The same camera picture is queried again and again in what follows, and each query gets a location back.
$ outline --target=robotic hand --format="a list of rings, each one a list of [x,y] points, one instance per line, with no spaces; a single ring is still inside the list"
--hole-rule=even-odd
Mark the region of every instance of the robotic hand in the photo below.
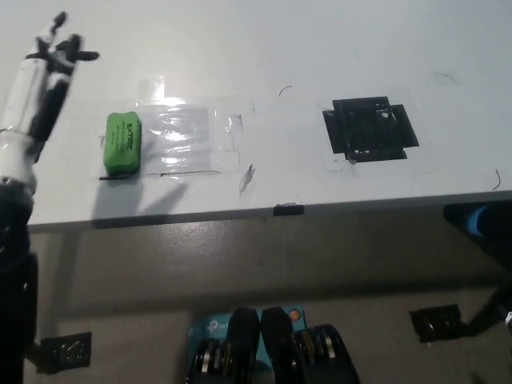
[[[36,37],[0,125],[0,372],[7,382],[21,382],[23,359],[34,345],[38,274],[27,230],[37,185],[33,165],[64,105],[76,63],[99,57],[80,51],[76,34],[53,46],[65,21],[61,12]]]

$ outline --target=white robotic arm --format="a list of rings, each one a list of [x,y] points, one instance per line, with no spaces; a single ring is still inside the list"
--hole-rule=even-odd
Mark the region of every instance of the white robotic arm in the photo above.
[[[0,123],[0,185],[21,184],[30,196],[36,190],[32,166],[57,121],[79,60],[91,61],[96,52],[82,52],[76,34],[53,47],[61,12],[48,23],[25,56],[7,99]]]

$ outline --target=robot finger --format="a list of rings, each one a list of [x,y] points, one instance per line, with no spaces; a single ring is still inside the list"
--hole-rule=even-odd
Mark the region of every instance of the robot finger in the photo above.
[[[36,43],[32,46],[27,58],[37,56],[39,53],[42,53],[42,50],[47,52],[54,43],[57,30],[66,22],[66,19],[67,13],[61,12],[51,22],[46,24],[36,37]]]

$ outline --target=clear plastic bag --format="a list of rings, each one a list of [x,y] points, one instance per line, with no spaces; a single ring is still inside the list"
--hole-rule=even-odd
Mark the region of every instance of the clear plastic bag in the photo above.
[[[242,130],[241,115],[219,113],[214,101],[186,98],[139,100],[131,110],[142,125],[138,176],[238,171],[233,134]],[[103,168],[100,178],[119,176],[111,177]]]

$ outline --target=black tape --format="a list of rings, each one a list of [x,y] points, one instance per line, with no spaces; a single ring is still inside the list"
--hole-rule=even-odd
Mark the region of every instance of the black tape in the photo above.
[[[301,214],[304,214],[304,206],[300,206],[294,202],[277,204],[274,207],[274,216],[298,216]]]

